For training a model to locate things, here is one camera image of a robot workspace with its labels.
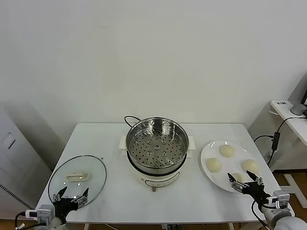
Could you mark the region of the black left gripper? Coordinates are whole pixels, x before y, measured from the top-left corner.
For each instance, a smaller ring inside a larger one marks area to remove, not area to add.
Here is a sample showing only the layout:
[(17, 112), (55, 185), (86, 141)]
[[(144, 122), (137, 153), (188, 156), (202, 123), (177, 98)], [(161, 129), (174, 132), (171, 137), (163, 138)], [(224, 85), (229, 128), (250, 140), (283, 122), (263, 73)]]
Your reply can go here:
[(78, 210), (79, 206), (84, 206), (88, 202), (89, 188), (82, 195), (76, 196), (75, 198), (62, 198), (66, 190), (67, 187), (64, 187), (57, 194), (53, 195), (55, 216), (60, 219), (65, 219), (71, 211)]

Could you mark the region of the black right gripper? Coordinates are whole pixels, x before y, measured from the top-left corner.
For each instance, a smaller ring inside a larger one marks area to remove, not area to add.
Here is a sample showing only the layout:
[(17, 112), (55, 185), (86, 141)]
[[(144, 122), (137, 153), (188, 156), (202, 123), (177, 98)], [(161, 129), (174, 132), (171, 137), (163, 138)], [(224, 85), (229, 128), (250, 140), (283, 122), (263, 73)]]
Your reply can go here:
[(249, 170), (246, 172), (253, 182), (239, 182), (230, 173), (228, 173), (227, 175), (231, 183), (231, 187), (237, 192), (242, 191), (242, 194), (244, 195), (250, 195), (260, 206), (268, 204), (269, 201), (267, 198), (270, 197), (270, 195), (264, 191), (263, 179)]

